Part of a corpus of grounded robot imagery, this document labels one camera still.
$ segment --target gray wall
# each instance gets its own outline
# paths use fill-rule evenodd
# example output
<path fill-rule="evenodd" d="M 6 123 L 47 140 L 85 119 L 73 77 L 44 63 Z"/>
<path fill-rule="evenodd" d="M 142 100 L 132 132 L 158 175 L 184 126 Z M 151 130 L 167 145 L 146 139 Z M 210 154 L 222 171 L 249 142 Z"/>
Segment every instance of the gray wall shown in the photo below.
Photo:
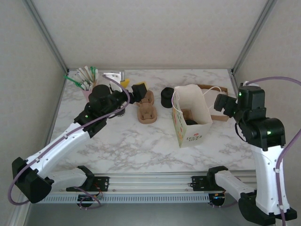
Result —
<path fill-rule="evenodd" d="M 269 76 L 287 76 L 301 81 L 301 1 L 279 0 L 270 14 L 237 79 L 251 81 Z M 301 127 L 301 87 L 287 81 L 264 81 L 268 117 L 279 118 L 286 143 Z M 286 193 L 290 205 L 301 212 L 301 139 L 284 160 Z"/>
<path fill-rule="evenodd" d="M 34 3 L 70 68 L 216 69 L 234 65 L 266 0 Z"/>
<path fill-rule="evenodd" d="M 0 3 L 0 225 L 14 207 L 7 201 L 11 162 L 42 148 L 63 72 L 21 0 Z M 17 200 L 19 191 L 14 191 Z"/>

